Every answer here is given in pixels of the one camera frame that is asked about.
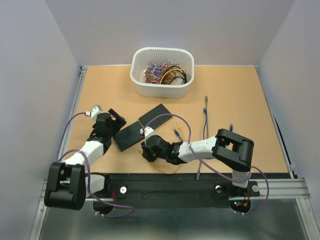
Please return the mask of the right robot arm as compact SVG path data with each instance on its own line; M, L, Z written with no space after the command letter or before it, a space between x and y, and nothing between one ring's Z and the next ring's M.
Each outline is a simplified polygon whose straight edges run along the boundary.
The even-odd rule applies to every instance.
M248 190L254 142L242 135L219 129L216 136L194 141L169 143L155 134L151 127L140 130L144 137L142 156L148 162L163 159L173 165L187 164L196 159L217 159L232 169L231 192L242 195Z

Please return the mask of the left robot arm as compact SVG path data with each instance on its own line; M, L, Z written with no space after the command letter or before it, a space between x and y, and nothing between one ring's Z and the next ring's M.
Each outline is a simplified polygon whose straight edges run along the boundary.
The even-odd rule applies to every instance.
M59 156L48 171L44 204L51 208L80 210L92 193L100 197L113 194L110 178L103 173L91 174L90 165L102 157L112 144L112 137L126 124L112 108L104 112L99 105L84 115L95 121L93 130L81 149L65 159Z

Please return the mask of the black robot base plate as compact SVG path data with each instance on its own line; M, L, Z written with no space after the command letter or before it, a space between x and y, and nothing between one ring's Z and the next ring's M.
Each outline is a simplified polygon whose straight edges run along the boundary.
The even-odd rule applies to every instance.
M111 173L103 179L103 189L94 191L97 197L135 209L232 208L247 213L251 199L260 196L253 188L256 181L240 188L214 173L199 179L194 173Z

